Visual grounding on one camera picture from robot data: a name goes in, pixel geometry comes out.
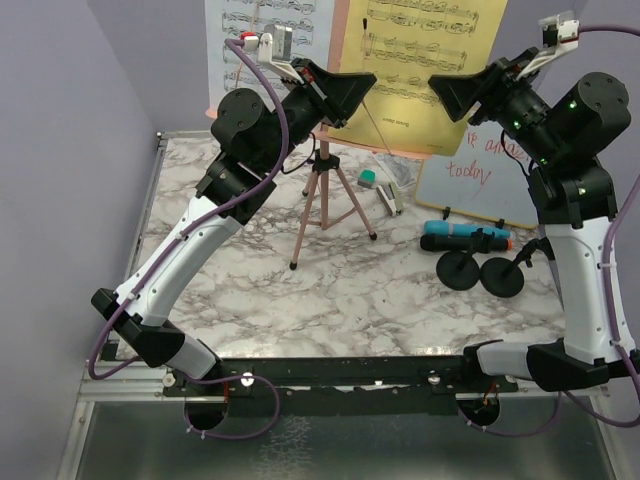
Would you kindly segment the yellow sheet music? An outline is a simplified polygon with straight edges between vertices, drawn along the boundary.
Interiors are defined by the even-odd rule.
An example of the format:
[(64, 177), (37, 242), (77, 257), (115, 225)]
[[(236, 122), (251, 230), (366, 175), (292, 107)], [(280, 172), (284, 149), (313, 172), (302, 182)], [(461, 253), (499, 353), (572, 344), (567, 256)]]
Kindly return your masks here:
[(377, 78), (335, 143), (413, 158), (453, 155), (466, 130), (429, 87), (434, 75), (465, 75), (489, 59), (504, 1), (338, 1), (329, 68)]

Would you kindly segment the white stapler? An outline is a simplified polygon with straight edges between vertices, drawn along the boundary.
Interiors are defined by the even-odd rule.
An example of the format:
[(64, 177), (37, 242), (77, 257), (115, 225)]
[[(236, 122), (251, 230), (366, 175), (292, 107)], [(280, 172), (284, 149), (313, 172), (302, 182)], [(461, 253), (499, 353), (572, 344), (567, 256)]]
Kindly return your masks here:
[(404, 204), (399, 189), (394, 182), (378, 185), (376, 192), (390, 216), (398, 216), (404, 212)]

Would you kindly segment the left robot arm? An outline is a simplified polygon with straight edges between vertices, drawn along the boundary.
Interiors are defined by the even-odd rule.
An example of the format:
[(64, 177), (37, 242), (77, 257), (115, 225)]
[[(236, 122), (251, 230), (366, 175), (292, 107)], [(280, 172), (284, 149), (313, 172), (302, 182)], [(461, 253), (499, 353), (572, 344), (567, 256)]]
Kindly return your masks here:
[(220, 101), (211, 133), (220, 152), (196, 185), (181, 219), (123, 284), (97, 290), (91, 303), (150, 367), (186, 375), (195, 392), (220, 385), (218, 356), (169, 319), (174, 304), (211, 255), (243, 228), (275, 190), (284, 160), (319, 123), (340, 128), (374, 86), (366, 73), (330, 73), (309, 59), (291, 63), (299, 78), (272, 108), (254, 90)]

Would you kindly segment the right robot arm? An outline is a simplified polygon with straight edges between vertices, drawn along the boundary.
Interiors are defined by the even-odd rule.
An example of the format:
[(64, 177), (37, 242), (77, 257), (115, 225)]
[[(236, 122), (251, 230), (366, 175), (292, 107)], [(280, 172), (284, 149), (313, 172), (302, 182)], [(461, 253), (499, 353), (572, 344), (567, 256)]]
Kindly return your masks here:
[(629, 96), (614, 76), (590, 72), (555, 105), (531, 86), (535, 49), (471, 75), (435, 75), (429, 86), (453, 121), (498, 123), (533, 161), (528, 192), (555, 263), (564, 336), (551, 343), (492, 341), (465, 349), (461, 383), (481, 391), (495, 376), (549, 391), (636, 378), (639, 351), (622, 307), (613, 236), (623, 215), (599, 153), (629, 125)]

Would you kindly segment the small whiteboard yellow frame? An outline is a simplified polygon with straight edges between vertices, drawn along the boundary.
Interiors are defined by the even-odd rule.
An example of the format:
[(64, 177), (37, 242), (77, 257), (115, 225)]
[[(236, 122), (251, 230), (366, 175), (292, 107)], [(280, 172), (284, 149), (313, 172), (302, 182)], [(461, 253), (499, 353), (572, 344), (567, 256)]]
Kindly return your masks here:
[(414, 199), (422, 206), (533, 229), (538, 218), (525, 178), (530, 163), (498, 124), (469, 127), (455, 155), (423, 162)]

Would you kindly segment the pink music stand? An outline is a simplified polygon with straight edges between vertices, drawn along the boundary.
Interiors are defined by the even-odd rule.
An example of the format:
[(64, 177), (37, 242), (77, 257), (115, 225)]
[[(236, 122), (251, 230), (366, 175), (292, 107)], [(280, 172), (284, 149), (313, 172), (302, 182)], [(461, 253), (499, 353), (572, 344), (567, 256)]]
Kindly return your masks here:
[[(264, 98), (269, 98), (264, 92), (264, 87), (252, 73), (242, 73), (248, 67), (235, 55), (229, 53), (224, 44), (226, 38), (240, 37), (245, 31), (257, 32), (259, 35), (268, 24), (283, 25), (292, 30), (293, 54), (301, 53), (303, 57), (319, 60), (321, 66), (328, 67), (330, 71), (337, 71), (339, 57), (342, 51), (342, 42), (346, 20), (341, 18), (346, 15), (349, 1), (204, 1), (205, 24), (207, 35), (208, 55), (208, 81), (210, 106), (206, 115), (217, 118), (217, 108), (227, 94), (239, 87), (256, 87), (258, 93)], [(358, 213), (367, 228), (370, 238), (374, 240), (374, 230), (356, 199), (349, 215), (343, 215), (336, 222), (329, 220), (329, 187), (328, 173), (311, 173), (307, 185), (303, 190), (303, 196), (308, 197), (309, 188), (313, 178), (317, 177), (314, 190), (315, 195), (320, 193), (320, 220), (312, 222), (309, 216), (304, 217), (302, 226), (294, 248), (293, 263), (290, 266), (297, 267), (297, 259), (302, 248), (302, 239), (306, 227), (319, 226), (327, 230), (336, 222), (342, 221), (353, 213)]]

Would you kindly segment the blue toy microphone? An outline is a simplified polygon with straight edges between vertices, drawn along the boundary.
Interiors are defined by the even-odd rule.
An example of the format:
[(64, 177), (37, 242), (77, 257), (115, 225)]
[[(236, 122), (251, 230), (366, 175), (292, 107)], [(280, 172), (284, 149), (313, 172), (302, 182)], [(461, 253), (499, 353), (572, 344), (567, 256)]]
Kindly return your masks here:
[(447, 222), (445, 220), (426, 221), (423, 227), (423, 234), (452, 237), (470, 237), (478, 230), (481, 230), (484, 234), (493, 235), (495, 238), (508, 239), (511, 237), (511, 233), (505, 229), (475, 224), (456, 224)]

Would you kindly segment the green whiteboard eraser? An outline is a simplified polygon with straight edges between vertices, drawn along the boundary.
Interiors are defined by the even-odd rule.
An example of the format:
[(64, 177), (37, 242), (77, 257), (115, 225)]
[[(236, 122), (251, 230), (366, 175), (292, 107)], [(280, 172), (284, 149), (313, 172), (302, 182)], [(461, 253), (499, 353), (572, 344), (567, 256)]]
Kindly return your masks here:
[(370, 169), (364, 169), (360, 172), (357, 184), (363, 188), (373, 188), (376, 182), (376, 173)]

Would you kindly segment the black microphone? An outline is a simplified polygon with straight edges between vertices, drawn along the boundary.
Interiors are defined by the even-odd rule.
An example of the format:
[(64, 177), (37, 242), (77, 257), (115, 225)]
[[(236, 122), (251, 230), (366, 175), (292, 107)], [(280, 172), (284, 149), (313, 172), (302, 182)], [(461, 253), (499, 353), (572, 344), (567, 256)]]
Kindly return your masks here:
[(471, 237), (422, 235), (419, 245), (428, 252), (467, 251), (473, 247), (476, 252), (492, 253), (509, 251), (513, 242), (509, 238), (488, 237), (487, 240), (478, 240)]

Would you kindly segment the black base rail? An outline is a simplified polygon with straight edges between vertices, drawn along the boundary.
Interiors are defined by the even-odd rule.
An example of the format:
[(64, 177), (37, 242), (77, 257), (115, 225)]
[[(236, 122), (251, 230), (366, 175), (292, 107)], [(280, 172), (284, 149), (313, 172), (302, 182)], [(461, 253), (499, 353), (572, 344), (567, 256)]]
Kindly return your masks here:
[(515, 393), (503, 377), (473, 371), (463, 355), (227, 358), (202, 385), (176, 374), (164, 396), (235, 417), (453, 415), (459, 399)]

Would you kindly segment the packaged item flat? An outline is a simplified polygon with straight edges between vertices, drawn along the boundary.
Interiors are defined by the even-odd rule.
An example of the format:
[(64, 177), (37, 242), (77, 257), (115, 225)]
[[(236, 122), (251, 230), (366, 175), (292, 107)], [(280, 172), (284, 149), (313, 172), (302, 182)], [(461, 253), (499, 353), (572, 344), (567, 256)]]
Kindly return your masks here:
[(410, 158), (389, 153), (374, 153), (373, 158), (389, 179), (400, 189), (408, 188), (417, 181), (421, 163)]

